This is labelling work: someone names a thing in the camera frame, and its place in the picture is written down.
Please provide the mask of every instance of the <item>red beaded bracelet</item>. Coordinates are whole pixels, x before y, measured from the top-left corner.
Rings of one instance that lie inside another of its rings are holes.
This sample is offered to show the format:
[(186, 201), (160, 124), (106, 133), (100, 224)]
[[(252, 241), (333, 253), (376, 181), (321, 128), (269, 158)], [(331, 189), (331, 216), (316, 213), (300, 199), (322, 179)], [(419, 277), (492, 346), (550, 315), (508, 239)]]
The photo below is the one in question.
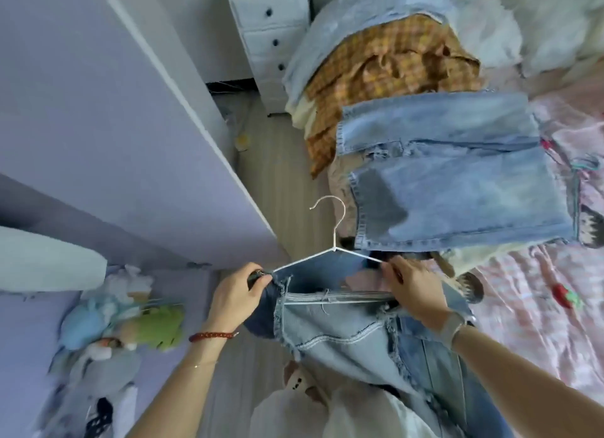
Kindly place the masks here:
[(196, 341), (205, 340), (207, 338), (226, 338), (230, 340), (235, 336), (239, 335), (239, 332), (235, 333), (223, 333), (223, 332), (201, 332), (195, 333), (194, 335), (189, 336), (189, 341), (195, 343)]

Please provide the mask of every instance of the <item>drawer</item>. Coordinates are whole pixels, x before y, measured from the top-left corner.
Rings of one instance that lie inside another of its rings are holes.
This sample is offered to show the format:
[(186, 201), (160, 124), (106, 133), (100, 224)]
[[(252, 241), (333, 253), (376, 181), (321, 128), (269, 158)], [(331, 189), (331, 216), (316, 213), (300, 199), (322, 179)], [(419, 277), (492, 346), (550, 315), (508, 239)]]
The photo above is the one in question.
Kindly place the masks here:
[(282, 55), (275, 58), (252, 58), (250, 63), (256, 81), (266, 79), (281, 80), (288, 66), (289, 56)]
[(287, 104), (288, 99), (286, 97), (283, 98), (265, 98), (261, 97), (262, 104), (266, 109), (267, 114), (283, 114), (285, 112), (285, 104)]
[(302, 41), (306, 26), (289, 26), (264, 31), (246, 31), (243, 40), (250, 55), (291, 55)]
[(280, 80), (257, 80), (256, 85), (262, 98), (285, 98), (286, 100), (288, 98)]
[(232, 5), (242, 30), (309, 22), (308, 0), (235, 0)]

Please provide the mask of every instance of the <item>forearm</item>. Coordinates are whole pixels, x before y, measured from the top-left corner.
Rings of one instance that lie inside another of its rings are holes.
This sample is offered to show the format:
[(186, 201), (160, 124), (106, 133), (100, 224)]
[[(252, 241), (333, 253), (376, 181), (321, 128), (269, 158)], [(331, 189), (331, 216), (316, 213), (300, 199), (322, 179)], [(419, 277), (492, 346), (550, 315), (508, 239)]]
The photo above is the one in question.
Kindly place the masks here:
[(192, 344), (127, 438), (194, 437), (225, 342), (210, 338)]
[(453, 349), (478, 377), (503, 417), (525, 438), (595, 438), (604, 408), (473, 327)]

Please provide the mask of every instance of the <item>left hand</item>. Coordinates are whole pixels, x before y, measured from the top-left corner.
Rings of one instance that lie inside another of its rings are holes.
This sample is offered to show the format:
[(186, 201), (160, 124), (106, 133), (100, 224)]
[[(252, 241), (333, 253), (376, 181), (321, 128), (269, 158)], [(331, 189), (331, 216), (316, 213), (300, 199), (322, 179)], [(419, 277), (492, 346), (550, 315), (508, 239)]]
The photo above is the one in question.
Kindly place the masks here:
[(262, 268), (256, 263), (248, 263), (218, 284), (204, 331), (232, 333), (254, 312), (262, 290), (272, 280), (271, 275), (261, 276), (248, 290), (248, 276), (257, 269)]

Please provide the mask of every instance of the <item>hanger hook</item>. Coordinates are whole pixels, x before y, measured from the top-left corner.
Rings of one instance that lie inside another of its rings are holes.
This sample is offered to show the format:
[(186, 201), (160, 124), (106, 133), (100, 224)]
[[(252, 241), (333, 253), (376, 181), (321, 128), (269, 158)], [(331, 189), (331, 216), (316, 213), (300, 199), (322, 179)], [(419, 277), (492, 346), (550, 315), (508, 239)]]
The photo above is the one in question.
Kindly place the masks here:
[(340, 217), (340, 220), (338, 221), (338, 223), (336, 224), (336, 226), (333, 228), (333, 247), (332, 247), (332, 250), (336, 250), (336, 230), (338, 229), (339, 225), (344, 220), (344, 217), (346, 217), (346, 205), (344, 204), (344, 202), (342, 201), (341, 198), (338, 198), (335, 195), (325, 195), (324, 197), (321, 197), (321, 198), (317, 199), (315, 205), (313, 207), (311, 207), (310, 210), (313, 210), (316, 207), (316, 205), (319, 204), (319, 201), (321, 201), (322, 199), (325, 199), (325, 198), (335, 198), (335, 199), (337, 199), (340, 203), (342, 203), (342, 207), (344, 208), (344, 213), (342, 214), (342, 217)]

